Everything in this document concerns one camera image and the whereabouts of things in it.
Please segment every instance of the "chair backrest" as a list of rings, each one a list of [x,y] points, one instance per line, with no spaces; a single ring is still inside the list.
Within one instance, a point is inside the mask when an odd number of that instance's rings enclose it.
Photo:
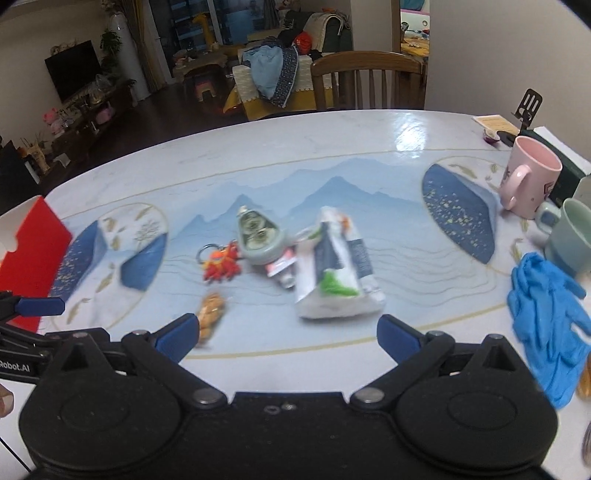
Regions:
[[[326,111],[323,75],[330,75],[335,109],[363,109],[361,70],[369,70],[369,107],[375,108],[374,70],[382,71],[382,108],[388,108],[387,72],[392,72],[390,108],[419,108],[421,72],[417,60],[386,51],[344,51],[316,60],[311,66],[316,109]]]

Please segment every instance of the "sofa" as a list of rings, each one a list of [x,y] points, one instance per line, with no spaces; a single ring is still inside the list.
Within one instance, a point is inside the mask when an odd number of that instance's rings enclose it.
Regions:
[[[353,50],[351,30],[346,25],[346,21],[337,15],[290,11],[285,16],[285,27],[307,31],[313,40],[312,48],[320,51],[323,55]],[[269,36],[276,37],[280,31],[281,29],[267,30],[249,35],[249,44],[246,49],[257,46]],[[235,66],[232,73],[236,86],[226,101],[224,111],[226,112],[242,104],[247,118],[254,121],[281,113],[315,110],[316,102],[314,101],[314,88],[310,74],[311,65],[312,59],[308,55],[300,56],[294,88],[285,108],[274,106],[261,98],[252,81],[249,67],[245,65]],[[327,104],[332,107],[330,76],[325,77],[324,88],[326,90]]]

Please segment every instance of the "tv cabinet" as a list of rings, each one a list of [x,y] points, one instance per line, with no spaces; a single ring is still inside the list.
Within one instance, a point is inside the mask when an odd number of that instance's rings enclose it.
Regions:
[[[90,149],[101,136],[118,121],[119,117],[133,107],[132,85],[133,82],[127,80],[113,87],[105,94],[101,103],[88,107],[62,136],[53,141],[51,149],[55,156],[65,153],[70,159],[70,164],[66,168],[58,161],[51,165],[49,171],[41,178],[40,187],[44,194],[68,180],[72,170],[88,160]],[[107,105],[115,109],[115,114],[107,123],[98,125],[96,115]]]

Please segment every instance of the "potted plant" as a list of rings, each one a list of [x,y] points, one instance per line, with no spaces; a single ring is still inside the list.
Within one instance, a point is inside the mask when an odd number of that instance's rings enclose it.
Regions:
[[[109,80],[117,80],[121,77],[119,62],[117,61],[117,54],[121,50],[121,39],[117,35],[117,32],[105,28],[105,31],[100,37],[100,49],[104,54],[100,61],[100,67]]]

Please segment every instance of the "white wall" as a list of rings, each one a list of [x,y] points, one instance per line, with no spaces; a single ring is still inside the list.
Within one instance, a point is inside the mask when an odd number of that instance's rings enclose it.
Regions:
[[[0,135],[4,141],[33,141],[43,131],[41,119],[52,107],[61,107],[44,60],[52,46],[73,38],[92,40],[100,58],[100,35],[107,17],[100,0],[38,0],[11,8],[0,21]]]
[[[531,87],[546,125],[591,158],[591,30],[558,0],[431,3],[426,108],[510,120]]]
[[[351,0],[355,50],[392,51],[392,5],[389,0]]]

